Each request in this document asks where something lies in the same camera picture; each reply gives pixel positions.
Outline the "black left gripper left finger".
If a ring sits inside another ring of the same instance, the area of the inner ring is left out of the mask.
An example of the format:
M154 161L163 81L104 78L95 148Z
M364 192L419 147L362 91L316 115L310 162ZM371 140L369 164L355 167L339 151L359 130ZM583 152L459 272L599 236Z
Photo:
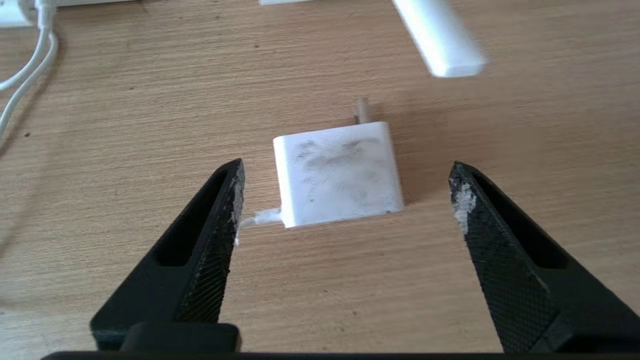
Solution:
M90 321L100 350L141 322L218 322L243 209L241 159L220 166Z

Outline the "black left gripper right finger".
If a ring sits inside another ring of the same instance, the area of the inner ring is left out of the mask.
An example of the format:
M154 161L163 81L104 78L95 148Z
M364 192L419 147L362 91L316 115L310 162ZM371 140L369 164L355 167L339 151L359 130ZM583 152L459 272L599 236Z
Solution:
M450 202L506 353L637 353L639 316L477 168Z

